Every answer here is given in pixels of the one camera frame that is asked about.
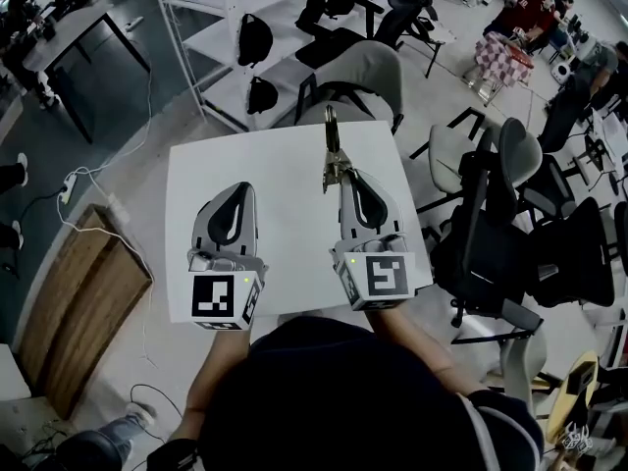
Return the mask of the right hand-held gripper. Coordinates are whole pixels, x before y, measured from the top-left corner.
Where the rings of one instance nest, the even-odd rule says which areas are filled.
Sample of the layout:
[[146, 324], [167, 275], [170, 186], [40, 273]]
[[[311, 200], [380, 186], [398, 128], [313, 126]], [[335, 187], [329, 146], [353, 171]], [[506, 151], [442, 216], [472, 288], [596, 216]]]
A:
[[378, 180], [362, 170], [344, 174], [339, 223], [343, 240], [330, 254], [353, 311], [394, 308], [415, 295], [415, 254], [399, 235], [403, 223], [398, 204]]

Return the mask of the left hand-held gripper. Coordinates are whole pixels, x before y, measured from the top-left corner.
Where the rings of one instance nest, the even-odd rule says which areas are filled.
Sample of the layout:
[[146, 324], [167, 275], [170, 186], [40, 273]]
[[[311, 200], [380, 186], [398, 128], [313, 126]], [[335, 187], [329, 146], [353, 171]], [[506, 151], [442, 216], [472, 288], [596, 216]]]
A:
[[257, 252], [255, 190], [232, 184], [197, 213], [188, 253], [190, 320], [213, 331], [249, 330], [268, 266]]

